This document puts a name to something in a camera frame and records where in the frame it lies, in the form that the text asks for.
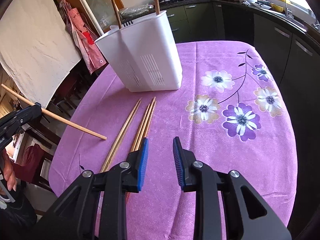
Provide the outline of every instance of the drawer handle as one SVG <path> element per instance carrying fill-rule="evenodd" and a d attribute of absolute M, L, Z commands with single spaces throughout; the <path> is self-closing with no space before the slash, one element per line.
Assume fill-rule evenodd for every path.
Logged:
<path fill-rule="evenodd" d="M 290 38 L 290 35 L 289 35 L 289 34 L 287 34 L 287 33 L 283 32 L 283 31 L 279 30 L 277 27 L 275 27 L 275 30 L 276 30 L 276 32 L 279 32 L 279 33 L 282 34 L 283 36 L 285 36 L 285 37 L 287 37 L 287 38 Z"/>
<path fill-rule="evenodd" d="M 312 52 L 307 50 L 300 42 L 296 41 L 296 44 L 306 53 L 308 53 L 310 56 L 312 56 Z"/>

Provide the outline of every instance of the purple tablecloth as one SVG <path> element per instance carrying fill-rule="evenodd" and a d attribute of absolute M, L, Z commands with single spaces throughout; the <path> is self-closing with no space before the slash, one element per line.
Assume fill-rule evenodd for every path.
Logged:
<path fill-rule="evenodd" d="M 180 190 L 172 140 L 180 137 L 214 170 L 238 170 L 287 225 L 297 180 L 290 118 L 276 83 L 255 49 L 237 41 L 178 44 L 183 68 L 176 91 L 130 93 L 108 66 L 89 89 L 72 121 L 108 140 L 67 127 L 49 182 L 59 196 L 80 174 L 95 173 L 138 98 L 142 103 L 113 164 L 126 159 L 146 106 L 157 104 L 150 126 L 142 191 L 127 205 L 128 239 L 192 239 L 195 194 Z"/>

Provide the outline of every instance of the metal screw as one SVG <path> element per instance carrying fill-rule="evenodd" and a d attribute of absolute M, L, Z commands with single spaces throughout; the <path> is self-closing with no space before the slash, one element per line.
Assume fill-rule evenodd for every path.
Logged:
<path fill-rule="evenodd" d="M 91 177 L 92 175 L 92 172 L 91 171 L 84 171 L 82 172 L 82 176 L 85 177 L 85 178 L 89 178 Z"/>
<path fill-rule="evenodd" d="M 240 173 L 238 171 L 230 171 L 230 175 L 234 178 L 238 178 L 240 176 Z"/>
<path fill-rule="evenodd" d="M 193 166 L 195 166 L 196 168 L 201 168 L 201 167 L 203 166 L 203 163 L 200 162 L 200 161 L 195 161 L 195 162 L 193 163 Z"/>
<path fill-rule="evenodd" d="M 130 163 L 128 163 L 128 162 L 121 162 L 120 163 L 120 167 L 123 169 L 129 168 L 129 166 L 130 166 Z"/>

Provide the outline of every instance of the flower print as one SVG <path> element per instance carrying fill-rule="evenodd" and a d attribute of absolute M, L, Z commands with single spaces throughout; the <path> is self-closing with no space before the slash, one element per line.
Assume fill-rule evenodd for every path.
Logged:
<path fill-rule="evenodd" d="M 205 73 L 205 77 L 202 77 L 202 85 L 210 86 L 213 88 L 213 91 L 218 90 L 222 93 L 225 89 L 232 89 L 232 86 L 235 84 L 234 81 L 231 80 L 231 75 L 228 74 L 225 70 L 222 71 L 207 71 Z"/>
<path fill-rule="evenodd" d="M 228 130 L 230 137 L 239 135 L 243 142 L 256 138 L 254 131 L 261 128 L 260 117 L 252 111 L 251 106 L 244 103 L 239 103 L 238 106 L 228 105 L 228 109 L 222 114 L 227 118 L 222 126 Z"/>
<path fill-rule="evenodd" d="M 260 111 L 268 111 L 272 117 L 276 115 L 281 115 L 281 102 L 280 96 L 275 89 L 271 87 L 266 87 L 264 89 L 258 88 L 254 92 L 254 94 L 258 97 L 255 100 L 255 103 L 259 106 Z"/>
<path fill-rule="evenodd" d="M 219 118 L 215 112 L 220 109 L 217 99 L 211 99 L 208 95 L 197 95 L 196 100 L 190 100 L 186 106 L 186 110 L 190 112 L 189 120 L 200 124 L 202 121 L 212 123 Z"/>
<path fill-rule="evenodd" d="M 272 75 L 267 67 L 263 65 L 255 65 L 252 68 L 252 74 L 258 76 L 259 80 L 263 80 L 265 82 L 268 82 L 269 79 L 272 80 Z"/>

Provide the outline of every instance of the apron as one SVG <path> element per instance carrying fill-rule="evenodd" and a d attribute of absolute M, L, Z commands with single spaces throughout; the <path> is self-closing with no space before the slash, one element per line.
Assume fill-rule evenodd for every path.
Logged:
<path fill-rule="evenodd" d="M 92 74 L 95 70 L 105 65 L 107 62 L 94 43 L 98 35 L 90 28 L 87 19 L 80 14 L 77 8 L 71 8 L 66 0 L 60 0 L 60 8 L 63 8 L 66 27 L 72 34 L 76 46 L 80 49 L 84 62 Z"/>

